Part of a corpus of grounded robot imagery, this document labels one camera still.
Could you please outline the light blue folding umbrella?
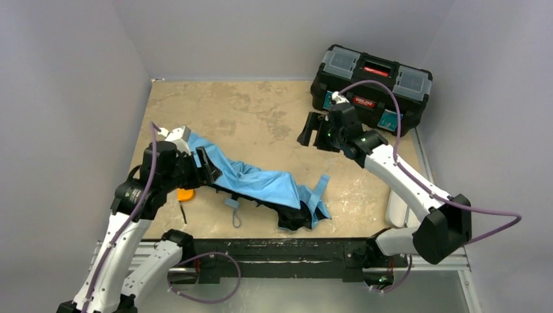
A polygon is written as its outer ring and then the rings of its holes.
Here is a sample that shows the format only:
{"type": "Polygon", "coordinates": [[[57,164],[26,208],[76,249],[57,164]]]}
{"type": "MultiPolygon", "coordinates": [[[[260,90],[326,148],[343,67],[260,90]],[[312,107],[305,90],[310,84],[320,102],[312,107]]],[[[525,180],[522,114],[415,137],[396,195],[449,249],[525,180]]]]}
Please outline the light blue folding umbrella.
{"type": "Polygon", "coordinates": [[[228,158],[215,143],[193,132],[187,140],[191,149],[203,147],[212,163],[221,170],[210,187],[230,195],[226,204],[238,209],[239,198],[263,205],[277,213],[277,227],[296,231],[314,229],[318,222],[330,219],[331,214],[322,200],[330,177],[321,175],[317,185],[309,188],[295,182],[286,171],[269,171],[228,158]]]}

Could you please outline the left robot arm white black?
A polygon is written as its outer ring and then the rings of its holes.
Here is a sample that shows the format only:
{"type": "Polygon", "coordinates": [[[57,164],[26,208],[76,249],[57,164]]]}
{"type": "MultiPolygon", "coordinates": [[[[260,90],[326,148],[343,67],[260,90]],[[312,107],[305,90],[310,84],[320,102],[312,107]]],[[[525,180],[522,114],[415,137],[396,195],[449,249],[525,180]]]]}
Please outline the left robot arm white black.
{"type": "Polygon", "coordinates": [[[114,194],[108,229],[80,291],[58,312],[137,312],[145,295],[170,266],[191,257],[192,236],[170,230],[161,246],[134,272],[130,265],[145,232],[168,194],[178,188],[212,185],[222,172],[204,147],[188,152],[170,141],[154,141],[114,194]]]}

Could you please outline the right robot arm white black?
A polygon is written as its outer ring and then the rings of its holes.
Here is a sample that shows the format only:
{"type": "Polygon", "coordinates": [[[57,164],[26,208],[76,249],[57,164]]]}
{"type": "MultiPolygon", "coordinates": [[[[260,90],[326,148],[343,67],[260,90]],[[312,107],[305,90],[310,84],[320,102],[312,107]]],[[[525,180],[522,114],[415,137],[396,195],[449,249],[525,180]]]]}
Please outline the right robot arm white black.
{"type": "Polygon", "coordinates": [[[414,254],[436,265],[471,239],[471,213],[462,209],[470,201],[461,194],[451,196],[416,172],[378,131],[363,128],[353,106],[342,103],[326,114],[309,112],[298,143],[308,146],[313,132],[317,149],[342,152],[374,174],[420,222],[418,227],[387,228],[369,237],[366,254],[371,262],[414,254]]]}

